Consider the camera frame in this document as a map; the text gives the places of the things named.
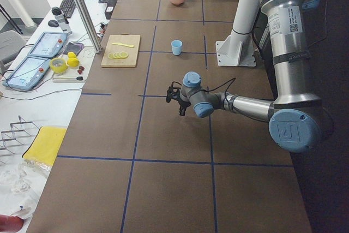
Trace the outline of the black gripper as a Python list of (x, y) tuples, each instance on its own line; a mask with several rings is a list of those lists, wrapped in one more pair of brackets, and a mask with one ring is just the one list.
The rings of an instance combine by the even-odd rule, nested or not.
[(186, 109), (190, 106), (190, 102), (183, 100), (181, 97), (178, 97), (177, 101), (179, 104), (179, 115), (185, 116)]

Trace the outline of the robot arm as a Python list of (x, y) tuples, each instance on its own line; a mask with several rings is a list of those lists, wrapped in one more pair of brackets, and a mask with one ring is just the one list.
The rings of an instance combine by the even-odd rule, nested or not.
[(239, 0), (230, 35), (216, 42), (219, 66), (254, 66), (251, 48), (259, 14), (267, 17), (274, 69), (275, 100), (217, 92), (201, 86), (201, 76), (187, 72), (179, 87), (170, 86), (167, 101), (176, 100), (180, 115), (189, 106), (204, 118), (225, 110), (267, 122), (272, 139), (281, 148), (306, 152), (326, 140), (333, 122), (314, 93), (311, 54), (306, 42), (303, 13), (318, 7), (320, 0)]

